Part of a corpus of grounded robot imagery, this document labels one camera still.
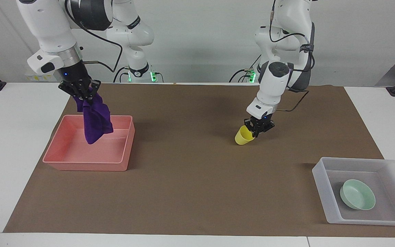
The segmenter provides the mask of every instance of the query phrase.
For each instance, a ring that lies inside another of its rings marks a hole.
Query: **green bowl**
[[[345,181],[339,194],[343,202],[352,209],[370,210],[376,205],[373,191],[368,185],[356,179]]]

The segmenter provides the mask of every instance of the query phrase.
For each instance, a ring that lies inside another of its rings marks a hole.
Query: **purple cloth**
[[[85,124],[85,138],[88,144],[94,144],[105,133],[113,133],[111,123],[111,112],[107,105],[103,103],[100,95],[95,94],[92,105],[88,101],[73,97],[77,104],[77,111],[83,112],[83,122]]]

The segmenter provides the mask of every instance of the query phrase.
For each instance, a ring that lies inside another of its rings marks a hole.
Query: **brown paper mat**
[[[326,222],[316,162],[382,155],[343,88],[309,89],[295,111],[274,115],[275,128],[238,146],[256,86],[102,85],[112,114],[134,117],[129,170],[39,161],[4,231],[395,237],[395,227]],[[280,107],[301,96],[286,92]]]

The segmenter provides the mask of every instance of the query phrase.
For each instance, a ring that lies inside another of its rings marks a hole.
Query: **pink plastic bin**
[[[89,145],[82,115],[65,115],[43,162],[58,170],[125,171],[135,128],[131,116],[111,116],[114,133]]]

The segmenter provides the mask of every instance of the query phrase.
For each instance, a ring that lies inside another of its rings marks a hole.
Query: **clear plastic bin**
[[[329,223],[395,225],[395,161],[323,157],[312,172]],[[349,179],[360,180],[373,190],[373,209],[361,211],[345,205],[339,190]]]

